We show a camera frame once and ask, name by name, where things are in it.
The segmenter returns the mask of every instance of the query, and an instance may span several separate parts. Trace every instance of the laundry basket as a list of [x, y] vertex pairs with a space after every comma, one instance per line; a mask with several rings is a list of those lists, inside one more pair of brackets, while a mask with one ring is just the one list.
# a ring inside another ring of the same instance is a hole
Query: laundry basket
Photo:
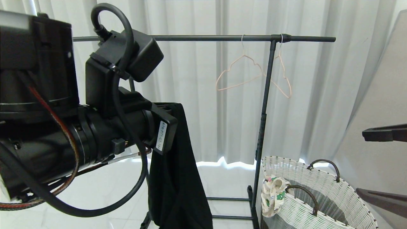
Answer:
[[[333, 165], [336, 175], [314, 169], [316, 162]], [[280, 211], [264, 218], [273, 229], [376, 229], [376, 219], [355, 190], [340, 178], [336, 165], [319, 159], [310, 165], [277, 156], [263, 159], [265, 177], [282, 177], [290, 182], [295, 197], [287, 193]]]

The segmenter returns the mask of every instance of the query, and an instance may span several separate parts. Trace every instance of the white label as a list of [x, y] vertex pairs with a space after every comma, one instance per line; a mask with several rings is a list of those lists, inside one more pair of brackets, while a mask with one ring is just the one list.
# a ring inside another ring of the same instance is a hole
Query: white label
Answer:
[[158, 130], [157, 144], [155, 145], [159, 151], [162, 151], [162, 147], [164, 146], [165, 132], [167, 132], [167, 124], [161, 121], [160, 129]]

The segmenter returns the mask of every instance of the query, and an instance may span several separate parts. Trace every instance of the light under curtain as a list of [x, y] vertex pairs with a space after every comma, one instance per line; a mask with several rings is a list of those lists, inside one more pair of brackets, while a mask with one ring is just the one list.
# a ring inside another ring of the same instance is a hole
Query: light under curtain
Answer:
[[[120, 8], [134, 29], [152, 35], [335, 36], [335, 43], [291, 42], [282, 57], [293, 95], [271, 87], [263, 155], [332, 159], [349, 121], [368, 88], [391, 29], [397, 0], [1, 0], [6, 10], [72, 24], [73, 36], [93, 36], [92, 7], [108, 2]], [[108, 30], [120, 21], [101, 13]], [[265, 77], [217, 92], [219, 74], [241, 55], [239, 42], [159, 42], [164, 60], [143, 83], [147, 99], [184, 105], [196, 161], [253, 164]], [[81, 103], [85, 103], [84, 63], [96, 42], [76, 42], [74, 57]], [[246, 53], [267, 67], [269, 44], [245, 42]], [[241, 60], [219, 87], [258, 74]], [[276, 61], [272, 79], [288, 91]]]

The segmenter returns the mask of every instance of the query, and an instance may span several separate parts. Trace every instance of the white tile floor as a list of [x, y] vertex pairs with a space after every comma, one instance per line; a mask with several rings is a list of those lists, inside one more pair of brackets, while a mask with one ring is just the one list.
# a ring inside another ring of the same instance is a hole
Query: white tile floor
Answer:
[[[79, 208], [94, 209], [111, 204], [123, 197], [138, 179], [141, 163], [128, 159], [105, 166], [75, 179], [58, 197]], [[254, 171], [241, 167], [199, 166], [207, 196], [247, 198], [246, 188], [253, 186]], [[209, 202], [213, 215], [250, 216], [248, 203]], [[1, 229], [138, 229], [147, 206], [145, 183], [136, 195], [117, 210], [95, 218], [78, 218], [58, 212], [47, 204], [23, 210], [0, 211]], [[375, 214], [380, 228], [391, 227]], [[252, 229], [251, 221], [213, 220], [215, 229]], [[149, 227], [158, 228], [153, 223]]]

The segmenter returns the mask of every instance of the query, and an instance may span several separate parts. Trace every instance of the basket handle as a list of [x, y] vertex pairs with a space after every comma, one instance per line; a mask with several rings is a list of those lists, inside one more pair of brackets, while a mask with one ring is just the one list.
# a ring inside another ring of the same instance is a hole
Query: basket handle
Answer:
[[319, 210], [319, 207], [318, 207], [317, 199], [315, 199], [314, 195], [310, 191], [308, 191], [308, 189], [304, 188], [303, 186], [299, 186], [299, 185], [288, 185], [285, 190], [287, 191], [288, 189], [291, 189], [291, 188], [302, 189], [311, 197], [312, 201], [314, 202], [314, 209], [312, 211], [312, 215], [317, 216], [317, 212]]
[[330, 161], [330, 160], [326, 160], [326, 159], [318, 159], [318, 160], [315, 160], [315, 161], [311, 162], [311, 164], [309, 164], [309, 166], [308, 166], [307, 169], [309, 169], [309, 170], [310, 170], [310, 169], [313, 169], [313, 168], [314, 168], [314, 164], [317, 163], [317, 162], [320, 162], [320, 161], [328, 162], [329, 164], [331, 164], [331, 165], [335, 168], [335, 171], [336, 171], [336, 182], [339, 183], [339, 181], [340, 181], [339, 169], [338, 169], [338, 167], [336, 166], [336, 164], [333, 163], [333, 162]]

